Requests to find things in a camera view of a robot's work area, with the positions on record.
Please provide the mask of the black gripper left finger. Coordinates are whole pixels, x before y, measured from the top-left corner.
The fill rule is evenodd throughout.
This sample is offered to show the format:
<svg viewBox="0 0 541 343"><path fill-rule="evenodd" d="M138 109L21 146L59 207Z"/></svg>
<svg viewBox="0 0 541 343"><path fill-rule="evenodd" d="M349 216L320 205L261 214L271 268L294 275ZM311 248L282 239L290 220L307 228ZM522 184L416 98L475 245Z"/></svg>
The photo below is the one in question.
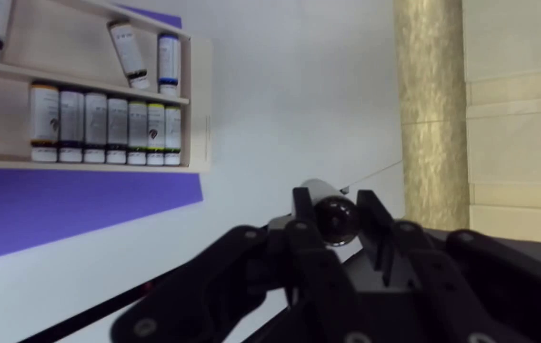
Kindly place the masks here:
<svg viewBox="0 0 541 343"><path fill-rule="evenodd" d="M332 186L292 191L294 208L263 228L239 226L191 262L153 279L111 327L113 343L221 343L292 275L290 229L303 226L326 248L320 207Z"/></svg>

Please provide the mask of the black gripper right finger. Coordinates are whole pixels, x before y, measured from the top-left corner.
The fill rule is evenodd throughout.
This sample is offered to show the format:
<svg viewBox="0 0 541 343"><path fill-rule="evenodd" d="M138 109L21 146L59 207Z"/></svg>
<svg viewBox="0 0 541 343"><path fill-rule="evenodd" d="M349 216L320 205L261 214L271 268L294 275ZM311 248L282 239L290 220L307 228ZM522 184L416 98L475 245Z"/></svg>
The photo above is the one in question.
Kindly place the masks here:
<svg viewBox="0 0 541 343"><path fill-rule="evenodd" d="M399 222L372 191L357 210L378 343L541 343L541 262L522 243Z"/></svg>

